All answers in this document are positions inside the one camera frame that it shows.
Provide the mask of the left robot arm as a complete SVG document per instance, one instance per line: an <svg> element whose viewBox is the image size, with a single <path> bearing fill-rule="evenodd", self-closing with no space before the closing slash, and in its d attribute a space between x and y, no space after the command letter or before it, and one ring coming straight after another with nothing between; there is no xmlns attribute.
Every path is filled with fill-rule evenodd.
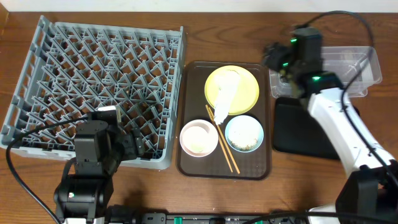
<svg viewBox="0 0 398 224"><path fill-rule="evenodd" d="M74 146L75 157L65 164L54 192L55 215L62 223L109 220L113 175L122 161L144 154L140 130L125 133L119 108L104 106L78 125Z"/></svg>

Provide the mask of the light blue bowl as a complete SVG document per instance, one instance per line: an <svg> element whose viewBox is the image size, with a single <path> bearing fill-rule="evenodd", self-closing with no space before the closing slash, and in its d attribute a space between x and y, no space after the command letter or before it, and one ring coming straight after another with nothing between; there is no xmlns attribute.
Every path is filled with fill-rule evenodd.
<svg viewBox="0 0 398 224"><path fill-rule="evenodd" d="M255 151L264 140L261 123L248 115L239 115L231 119L225 127L224 135L231 148L243 153Z"/></svg>

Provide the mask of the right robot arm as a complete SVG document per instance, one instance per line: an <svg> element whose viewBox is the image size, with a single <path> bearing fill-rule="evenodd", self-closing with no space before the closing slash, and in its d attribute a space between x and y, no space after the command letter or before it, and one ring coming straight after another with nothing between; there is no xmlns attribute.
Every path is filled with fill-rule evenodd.
<svg viewBox="0 0 398 224"><path fill-rule="evenodd" d="M322 128L348 176L336 202L304 216L309 223L397 223L397 160L363 123L346 96L348 87L323 68L322 40L316 28L298 26L290 46L274 43L264 61Z"/></svg>

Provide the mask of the white napkin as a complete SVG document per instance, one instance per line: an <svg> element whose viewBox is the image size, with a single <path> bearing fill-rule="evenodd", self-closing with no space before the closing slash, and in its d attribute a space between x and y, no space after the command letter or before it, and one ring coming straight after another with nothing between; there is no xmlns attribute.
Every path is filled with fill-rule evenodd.
<svg viewBox="0 0 398 224"><path fill-rule="evenodd" d="M226 70L216 77L218 85L218 96L215 101L214 121L222 124L229 114L229 109L233 102L240 82L240 75L235 70Z"/></svg>

